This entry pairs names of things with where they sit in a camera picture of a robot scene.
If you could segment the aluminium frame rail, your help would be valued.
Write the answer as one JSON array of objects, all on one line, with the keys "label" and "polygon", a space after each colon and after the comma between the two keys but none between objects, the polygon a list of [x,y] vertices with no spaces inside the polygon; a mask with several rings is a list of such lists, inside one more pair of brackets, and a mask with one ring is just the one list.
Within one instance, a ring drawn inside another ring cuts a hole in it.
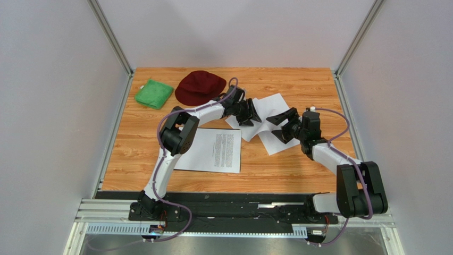
[{"label": "aluminium frame rail", "polygon": [[390,213],[345,219],[309,209],[305,194],[171,192],[153,212],[137,198],[82,200],[64,253],[404,254]]}]

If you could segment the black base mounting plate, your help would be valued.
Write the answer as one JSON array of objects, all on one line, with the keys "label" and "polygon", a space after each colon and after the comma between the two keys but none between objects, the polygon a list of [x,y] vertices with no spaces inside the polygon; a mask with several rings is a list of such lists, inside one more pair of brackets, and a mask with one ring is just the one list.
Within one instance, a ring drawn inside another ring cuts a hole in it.
[{"label": "black base mounting plate", "polygon": [[185,233],[290,234],[297,224],[337,224],[336,214],[312,214],[312,194],[169,192],[158,218],[136,214],[140,192],[102,191],[97,199],[130,200],[127,219],[148,223],[146,235]]}]

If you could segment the black clipboard folder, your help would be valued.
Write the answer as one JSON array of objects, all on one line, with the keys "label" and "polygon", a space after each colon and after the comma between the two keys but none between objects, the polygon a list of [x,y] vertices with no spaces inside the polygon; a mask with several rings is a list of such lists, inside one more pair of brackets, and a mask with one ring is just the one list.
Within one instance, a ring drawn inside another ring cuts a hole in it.
[{"label": "black clipboard folder", "polygon": [[232,130],[237,130],[241,131],[240,129],[226,129],[226,128],[215,128],[215,127],[198,127],[197,129],[208,129],[208,130],[227,130],[227,131],[232,131]]}]

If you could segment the dark red cap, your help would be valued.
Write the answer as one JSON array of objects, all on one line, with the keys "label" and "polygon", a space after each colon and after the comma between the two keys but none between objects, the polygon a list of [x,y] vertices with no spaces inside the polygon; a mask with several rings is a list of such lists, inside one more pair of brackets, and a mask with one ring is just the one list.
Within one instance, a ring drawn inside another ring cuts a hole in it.
[{"label": "dark red cap", "polygon": [[226,80],[216,74],[193,71],[179,82],[175,97],[186,106],[199,106],[219,96],[226,85]]}]

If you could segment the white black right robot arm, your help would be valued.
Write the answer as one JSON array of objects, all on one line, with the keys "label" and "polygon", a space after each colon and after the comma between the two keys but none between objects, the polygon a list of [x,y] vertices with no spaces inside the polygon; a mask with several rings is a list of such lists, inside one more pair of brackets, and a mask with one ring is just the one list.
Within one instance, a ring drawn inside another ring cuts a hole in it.
[{"label": "white black right robot arm", "polygon": [[272,133],[283,143],[300,142],[302,152],[336,175],[335,193],[312,194],[307,205],[312,214],[333,213],[344,218],[370,219],[388,211],[388,201],[377,163],[361,161],[337,149],[322,137],[319,108],[299,115],[295,108],[267,117],[279,126]]}]

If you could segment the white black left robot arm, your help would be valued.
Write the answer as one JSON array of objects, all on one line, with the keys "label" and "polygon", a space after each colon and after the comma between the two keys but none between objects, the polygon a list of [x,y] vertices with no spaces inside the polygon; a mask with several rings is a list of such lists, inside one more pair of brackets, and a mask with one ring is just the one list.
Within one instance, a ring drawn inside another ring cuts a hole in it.
[{"label": "white black left robot arm", "polygon": [[137,199],[136,214],[151,219],[161,215],[162,200],[175,165],[192,146],[200,125],[229,116],[236,117],[242,126],[253,126],[254,122],[261,121],[252,99],[247,99],[245,95],[244,89],[230,85],[227,93],[195,108],[177,106],[160,121],[157,130],[160,146],[158,160],[149,182]]}]

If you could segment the green folded cloth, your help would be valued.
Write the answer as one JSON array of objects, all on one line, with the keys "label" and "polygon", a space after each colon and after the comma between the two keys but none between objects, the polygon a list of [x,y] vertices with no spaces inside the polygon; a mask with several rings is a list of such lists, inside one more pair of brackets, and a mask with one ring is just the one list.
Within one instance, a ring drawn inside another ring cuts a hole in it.
[{"label": "green folded cloth", "polygon": [[174,88],[165,83],[148,79],[135,95],[135,101],[152,109],[161,109],[172,95]]}]

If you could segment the printed text paper sheet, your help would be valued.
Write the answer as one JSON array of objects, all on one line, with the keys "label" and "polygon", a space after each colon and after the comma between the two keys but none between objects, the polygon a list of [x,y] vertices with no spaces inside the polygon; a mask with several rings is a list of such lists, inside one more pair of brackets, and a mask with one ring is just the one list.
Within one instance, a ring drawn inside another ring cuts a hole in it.
[{"label": "printed text paper sheet", "polygon": [[175,169],[239,174],[241,131],[197,129],[193,143]]}]

